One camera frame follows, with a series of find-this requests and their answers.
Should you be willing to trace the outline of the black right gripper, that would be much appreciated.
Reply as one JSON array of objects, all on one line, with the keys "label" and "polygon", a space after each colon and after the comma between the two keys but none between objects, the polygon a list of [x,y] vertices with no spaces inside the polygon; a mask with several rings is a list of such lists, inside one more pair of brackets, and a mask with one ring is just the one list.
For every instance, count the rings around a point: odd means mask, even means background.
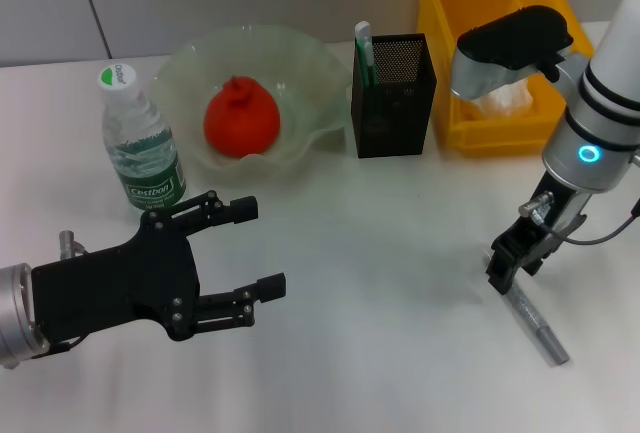
[{"label": "black right gripper", "polygon": [[518,207],[519,218],[491,244],[489,283],[501,295],[507,294],[521,261],[522,269],[535,276],[559,248],[559,236],[569,237],[584,223],[583,210],[591,197],[545,172],[531,198]]}]

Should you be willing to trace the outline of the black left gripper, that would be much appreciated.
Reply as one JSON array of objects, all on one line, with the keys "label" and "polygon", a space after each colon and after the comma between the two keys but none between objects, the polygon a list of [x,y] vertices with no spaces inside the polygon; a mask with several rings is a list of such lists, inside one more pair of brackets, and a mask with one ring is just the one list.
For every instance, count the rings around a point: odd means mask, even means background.
[{"label": "black left gripper", "polygon": [[201,296],[186,236],[257,218],[254,196],[224,204],[214,190],[164,214],[145,213],[139,230],[126,243],[32,270],[36,325],[52,343],[137,320],[160,324],[174,341],[252,327],[256,302],[286,295],[285,274]]}]

